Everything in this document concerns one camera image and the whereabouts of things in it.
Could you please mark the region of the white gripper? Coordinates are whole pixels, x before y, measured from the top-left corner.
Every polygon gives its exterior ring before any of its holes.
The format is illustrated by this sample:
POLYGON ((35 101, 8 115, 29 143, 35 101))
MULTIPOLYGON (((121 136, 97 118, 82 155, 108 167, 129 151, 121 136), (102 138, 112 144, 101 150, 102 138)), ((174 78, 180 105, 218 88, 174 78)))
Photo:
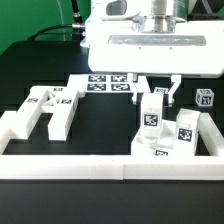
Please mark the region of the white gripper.
POLYGON ((91 0, 86 20, 94 72, 131 73, 137 103, 141 75, 172 75, 167 105, 182 76, 224 74, 224 20, 189 21, 189 0, 91 0))

